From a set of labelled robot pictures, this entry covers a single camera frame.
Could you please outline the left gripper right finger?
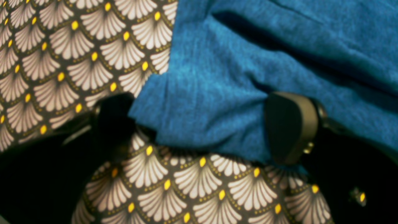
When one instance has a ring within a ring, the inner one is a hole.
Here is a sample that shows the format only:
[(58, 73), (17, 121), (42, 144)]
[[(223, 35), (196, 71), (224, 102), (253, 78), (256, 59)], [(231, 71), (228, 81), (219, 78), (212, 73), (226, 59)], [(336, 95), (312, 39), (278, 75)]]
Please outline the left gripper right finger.
[(397, 223), (397, 159), (388, 148), (353, 133), (303, 95), (272, 92), (264, 117), (273, 160), (303, 166), (335, 222)]

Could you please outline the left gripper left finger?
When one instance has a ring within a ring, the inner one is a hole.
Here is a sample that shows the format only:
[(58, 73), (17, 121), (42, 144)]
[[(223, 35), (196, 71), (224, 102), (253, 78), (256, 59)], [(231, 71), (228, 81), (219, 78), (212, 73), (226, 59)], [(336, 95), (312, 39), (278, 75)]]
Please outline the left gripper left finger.
[(10, 224), (69, 224), (95, 170), (128, 153), (134, 100), (130, 92), (103, 98), (50, 134), (1, 154), (1, 216)]

